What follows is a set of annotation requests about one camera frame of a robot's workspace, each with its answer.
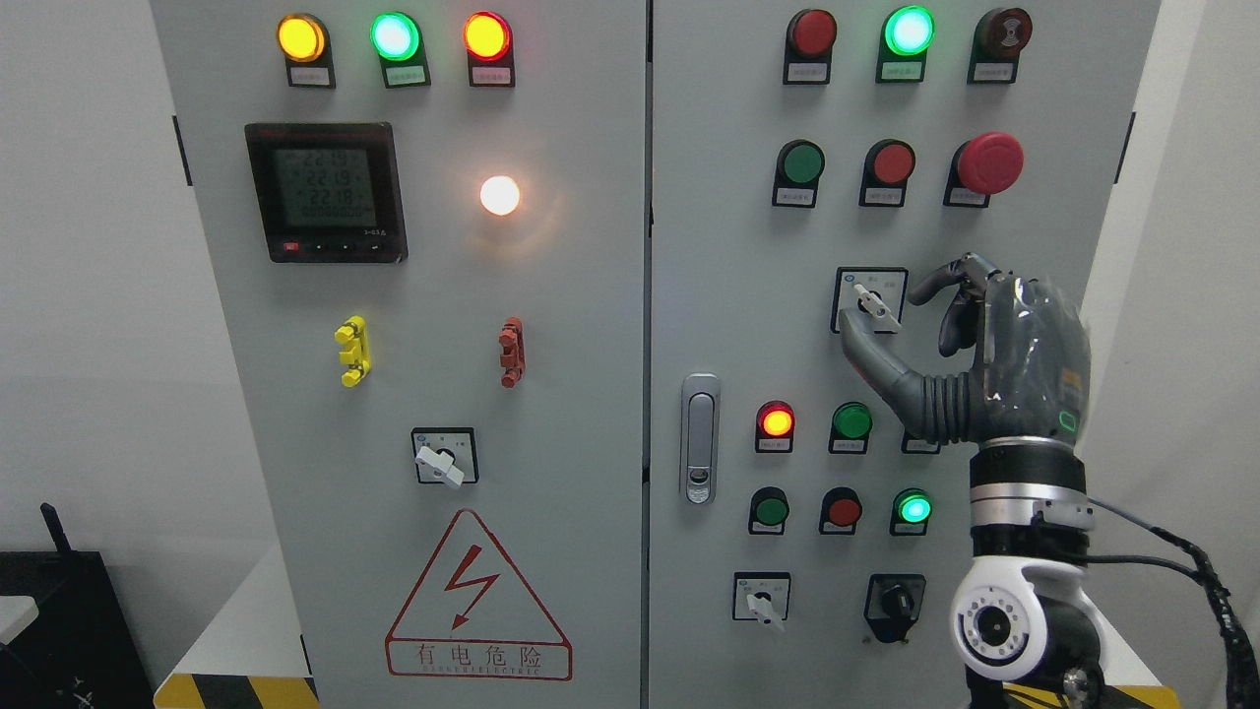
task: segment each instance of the robotic arm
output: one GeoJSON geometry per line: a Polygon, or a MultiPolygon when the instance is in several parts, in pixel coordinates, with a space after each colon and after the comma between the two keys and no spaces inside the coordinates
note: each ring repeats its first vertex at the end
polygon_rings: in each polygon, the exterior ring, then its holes
{"type": "Polygon", "coordinates": [[[1108,655],[1101,615],[1081,591],[1094,526],[1074,456],[1089,398],[1089,339],[1076,307],[1045,281],[1003,272],[975,253],[915,286],[921,305],[956,285],[939,349],[976,345],[966,373],[925,377],[874,335],[869,315],[842,311],[845,358],[906,429],[930,443],[971,442],[971,570],[950,633],[971,706],[1005,706],[1003,681],[1096,705],[1108,655]]]}

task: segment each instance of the red push button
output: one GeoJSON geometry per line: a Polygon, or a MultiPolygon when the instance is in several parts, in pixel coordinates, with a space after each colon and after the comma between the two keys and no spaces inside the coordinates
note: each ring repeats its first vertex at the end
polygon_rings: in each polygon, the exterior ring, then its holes
{"type": "Polygon", "coordinates": [[[852,528],[862,519],[862,506],[856,500],[837,500],[827,509],[827,521],[838,528],[852,528]]]}
{"type": "Polygon", "coordinates": [[[975,40],[994,59],[1014,59],[1032,39],[1032,18],[1019,8],[998,9],[984,15],[975,28],[975,40]]]}
{"type": "Polygon", "coordinates": [[[801,10],[788,25],[788,44],[806,59],[827,54],[835,44],[835,18],[827,10],[801,10]]]}
{"type": "Polygon", "coordinates": [[[900,184],[915,171],[915,152],[902,142],[888,142],[872,160],[871,171],[883,184],[900,184]]]}
{"type": "Polygon", "coordinates": [[[985,132],[968,142],[958,156],[958,179],[978,194],[997,194],[1019,179],[1023,146],[1007,132],[985,132]]]}

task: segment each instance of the electrical hazard warning sign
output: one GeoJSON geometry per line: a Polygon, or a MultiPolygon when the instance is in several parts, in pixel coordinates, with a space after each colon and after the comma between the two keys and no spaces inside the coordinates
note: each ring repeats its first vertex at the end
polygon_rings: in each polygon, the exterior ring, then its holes
{"type": "Polygon", "coordinates": [[[573,647],[472,510],[437,543],[386,637],[389,672],[421,678],[573,679],[573,647]]]}

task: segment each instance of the black device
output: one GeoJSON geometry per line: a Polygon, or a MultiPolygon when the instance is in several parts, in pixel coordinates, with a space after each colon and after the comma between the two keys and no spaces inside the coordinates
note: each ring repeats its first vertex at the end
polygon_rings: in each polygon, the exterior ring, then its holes
{"type": "Polygon", "coordinates": [[[40,510],[58,552],[0,554],[0,596],[30,596],[39,608],[0,646],[0,706],[152,706],[105,562],[71,549],[53,506],[40,510]]]}
{"type": "Polygon", "coordinates": [[[407,257],[389,123],[249,123],[244,137],[272,261],[407,257]]]}

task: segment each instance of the digital power meter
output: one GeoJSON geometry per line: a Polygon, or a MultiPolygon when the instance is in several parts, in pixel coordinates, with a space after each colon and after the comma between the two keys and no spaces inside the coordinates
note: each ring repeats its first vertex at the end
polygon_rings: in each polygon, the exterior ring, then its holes
{"type": "Polygon", "coordinates": [[[272,261],[407,257],[389,123],[249,123],[244,137],[272,261]]]}

